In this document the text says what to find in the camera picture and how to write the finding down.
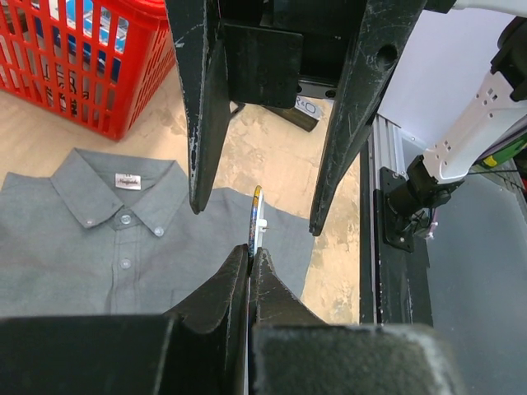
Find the screw hole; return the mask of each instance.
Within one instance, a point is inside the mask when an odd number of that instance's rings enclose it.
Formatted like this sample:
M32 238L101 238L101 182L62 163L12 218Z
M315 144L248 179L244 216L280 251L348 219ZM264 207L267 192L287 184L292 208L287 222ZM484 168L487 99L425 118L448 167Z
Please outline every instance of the screw hole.
M397 49L392 44L387 44L383 46L377 52L376 64L377 69L381 72L386 72L390 70L397 61Z

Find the black mounting bracket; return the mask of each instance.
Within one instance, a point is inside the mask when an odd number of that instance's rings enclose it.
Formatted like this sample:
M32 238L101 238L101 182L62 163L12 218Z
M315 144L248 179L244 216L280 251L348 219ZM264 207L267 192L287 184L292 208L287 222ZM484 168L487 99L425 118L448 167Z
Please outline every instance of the black mounting bracket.
M383 240L395 247L413 252L413 228L409 218L395 212L389 204L389 193L406 183L406 179L386 167L380 169L380 191L382 192L381 223Z

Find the shirt button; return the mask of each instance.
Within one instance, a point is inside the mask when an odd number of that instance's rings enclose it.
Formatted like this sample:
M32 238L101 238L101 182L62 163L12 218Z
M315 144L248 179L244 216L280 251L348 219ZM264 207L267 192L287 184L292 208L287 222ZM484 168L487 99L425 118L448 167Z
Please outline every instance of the shirt button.
M132 222L132 217L129 216L128 214L125 214L123 216L121 216L121 223L123 225L128 225L130 222Z
M162 235L165 234L165 230L163 228L161 228L160 226L157 226L155 229L154 229L154 235L156 235L157 237L162 237Z
M132 261L129 259L123 259L119 263L119 266L121 266L121 269L129 269L132 266Z

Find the gray shirt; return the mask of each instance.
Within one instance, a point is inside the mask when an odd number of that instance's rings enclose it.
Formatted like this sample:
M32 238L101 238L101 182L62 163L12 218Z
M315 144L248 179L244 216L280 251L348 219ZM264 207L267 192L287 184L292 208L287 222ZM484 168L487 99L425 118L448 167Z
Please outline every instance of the gray shirt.
M178 304L249 234L251 197L216 189L195 216L187 185L172 160L81 150L51 178L9 174L0 316L157 314ZM269 205L265 217L263 246L300 296L313 249L308 221Z

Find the white wall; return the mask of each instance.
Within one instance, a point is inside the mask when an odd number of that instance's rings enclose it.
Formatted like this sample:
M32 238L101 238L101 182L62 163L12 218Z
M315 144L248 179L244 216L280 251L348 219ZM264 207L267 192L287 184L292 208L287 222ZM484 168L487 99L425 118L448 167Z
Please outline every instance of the white wall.
M497 53L497 39L512 18L484 10L424 12L379 113L433 144L475 95Z

